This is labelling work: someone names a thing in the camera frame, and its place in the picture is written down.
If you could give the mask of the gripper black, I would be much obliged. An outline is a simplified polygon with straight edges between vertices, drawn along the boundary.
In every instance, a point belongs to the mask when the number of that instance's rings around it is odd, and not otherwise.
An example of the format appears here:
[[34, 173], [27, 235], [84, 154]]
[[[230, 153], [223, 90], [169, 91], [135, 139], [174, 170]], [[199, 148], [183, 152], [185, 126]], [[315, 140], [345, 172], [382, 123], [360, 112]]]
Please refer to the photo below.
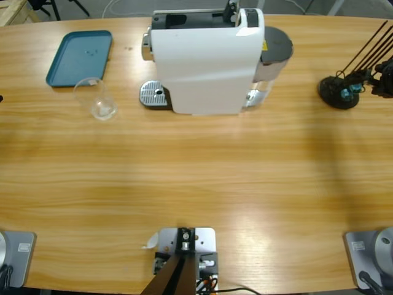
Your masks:
[[372, 95], [392, 98], [392, 72], [382, 73], [380, 79], [375, 79], [370, 69], [360, 69], [348, 75], [348, 84], [371, 84]]

